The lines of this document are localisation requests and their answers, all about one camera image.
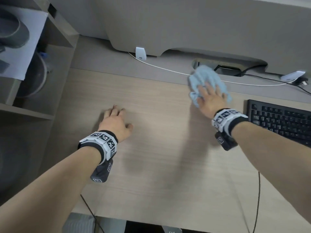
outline black keyboard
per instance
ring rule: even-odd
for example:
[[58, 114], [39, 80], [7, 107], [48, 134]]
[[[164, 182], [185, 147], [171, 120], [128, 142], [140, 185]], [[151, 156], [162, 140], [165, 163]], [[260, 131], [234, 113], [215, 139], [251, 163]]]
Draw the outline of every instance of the black keyboard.
[[250, 122], [311, 148], [311, 112], [261, 101], [247, 101]]

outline white paper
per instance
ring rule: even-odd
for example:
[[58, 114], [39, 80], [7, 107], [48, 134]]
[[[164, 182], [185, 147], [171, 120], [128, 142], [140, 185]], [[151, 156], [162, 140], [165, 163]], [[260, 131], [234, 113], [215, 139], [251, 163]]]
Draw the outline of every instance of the white paper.
[[5, 5], [0, 5], [0, 8], [19, 18], [29, 30], [29, 40], [24, 46], [15, 49], [5, 47], [5, 51], [0, 53], [0, 60], [10, 64], [0, 76], [24, 80], [48, 13]]

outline finger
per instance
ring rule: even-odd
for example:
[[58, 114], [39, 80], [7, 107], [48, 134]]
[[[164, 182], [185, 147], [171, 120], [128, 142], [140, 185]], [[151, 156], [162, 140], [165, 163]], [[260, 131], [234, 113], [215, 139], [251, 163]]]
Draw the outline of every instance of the finger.
[[132, 134], [132, 132], [133, 132], [134, 125], [130, 123], [130, 124], [128, 124], [126, 126], [126, 129], [127, 129], [127, 132], [128, 132], [128, 136], [130, 136]]
[[205, 86], [209, 95], [215, 95], [214, 88], [208, 82], [205, 83]]
[[221, 91], [218, 85], [216, 85], [216, 95], [221, 97]]
[[226, 93], [223, 93], [223, 94], [222, 94], [222, 98], [223, 98], [225, 101], [227, 101], [228, 95], [227, 95]]
[[112, 111], [111, 111], [111, 116], [117, 116], [118, 115], [118, 106], [114, 105]]
[[207, 90], [204, 87], [202, 87], [201, 85], [199, 85], [197, 88], [198, 88], [201, 96], [206, 100], [208, 98]]
[[196, 99], [196, 101], [197, 101], [197, 103], [198, 103], [198, 105], [199, 105], [199, 108], [201, 109], [201, 108], [204, 106], [204, 100], [203, 100], [203, 98], [198, 97], [198, 98]]
[[125, 118], [125, 109], [124, 108], [120, 110], [118, 116], [120, 116], [124, 120], [124, 118]]
[[105, 113], [104, 113], [104, 119], [110, 116], [111, 111], [112, 111], [112, 109], [108, 109], [108, 110], [105, 111]]

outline blue cloth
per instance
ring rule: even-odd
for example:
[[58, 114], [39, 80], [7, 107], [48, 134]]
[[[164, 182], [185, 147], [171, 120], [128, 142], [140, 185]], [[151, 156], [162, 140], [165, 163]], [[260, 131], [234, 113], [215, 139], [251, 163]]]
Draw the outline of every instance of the blue cloth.
[[227, 91], [226, 84], [220, 80], [218, 74], [210, 67], [206, 65], [200, 65], [197, 67], [194, 74], [189, 76], [189, 83], [193, 90], [193, 92], [190, 92], [189, 96], [196, 107], [199, 107], [196, 99], [198, 97], [202, 97], [197, 86], [202, 85], [205, 88], [205, 82], [208, 82], [214, 89], [216, 88], [216, 85], [218, 85], [221, 93], [228, 95], [227, 102], [230, 103], [232, 101], [232, 97]]

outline wooden desk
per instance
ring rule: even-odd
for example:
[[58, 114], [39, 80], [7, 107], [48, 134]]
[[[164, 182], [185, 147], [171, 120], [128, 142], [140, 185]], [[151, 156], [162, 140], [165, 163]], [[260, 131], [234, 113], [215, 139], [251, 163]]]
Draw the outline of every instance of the wooden desk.
[[[207, 232], [254, 227], [258, 172], [239, 147], [225, 152], [210, 120], [191, 105], [185, 85], [71, 69], [41, 171], [76, 150], [101, 112], [127, 109], [133, 135], [119, 144], [108, 181], [91, 180], [83, 196], [95, 215]], [[293, 101], [232, 93], [311, 110]], [[256, 232], [310, 232], [311, 226], [262, 176]], [[82, 201], [74, 212], [89, 214]]]

